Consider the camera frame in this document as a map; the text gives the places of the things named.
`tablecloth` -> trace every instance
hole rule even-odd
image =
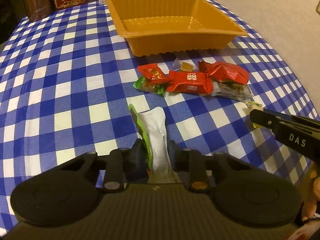
[[[168,136],[183,148],[230,153],[299,181],[309,160],[276,142],[270,130],[248,129],[244,103],[187,93],[159,96],[132,87],[139,65],[158,63],[168,73],[176,58],[195,65],[226,61],[250,72],[253,99],[265,108],[319,120],[305,89],[271,45],[231,11],[207,1],[248,37],[220,50],[135,57],[117,35],[107,5],[96,1],[37,22],[21,20],[0,55],[1,235],[17,223],[10,195],[18,183],[88,151],[104,155],[132,146],[137,130],[129,103],[138,112],[163,107]]]

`ribbed black surface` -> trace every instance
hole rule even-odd
[[[4,240],[283,240],[296,227],[248,228],[227,219],[208,196],[188,192],[182,184],[131,184],[122,193],[105,195],[88,217],[58,228],[20,223]]]

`human hand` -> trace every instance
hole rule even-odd
[[[313,165],[310,174],[310,184],[308,185],[308,196],[302,208],[302,221],[311,218],[317,209],[317,202],[320,201],[320,174],[317,172],[317,166]]]

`green candy wrapper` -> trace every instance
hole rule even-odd
[[[144,76],[139,77],[138,80],[133,84],[133,87],[138,90],[143,90],[158,95],[161,95],[164,92],[164,85],[150,85],[150,80]]]

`black robotic device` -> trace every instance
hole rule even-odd
[[[252,112],[255,123],[270,126]],[[283,119],[267,114],[269,128],[281,130],[276,120]],[[297,228],[301,199],[290,182],[227,154],[202,156],[174,141],[168,152],[172,168],[188,172],[185,184],[137,183],[148,176],[140,139],[22,182],[11,196],[19,224],[3,239],[283,239]],[[96,188],[100,170],[103,186]]]

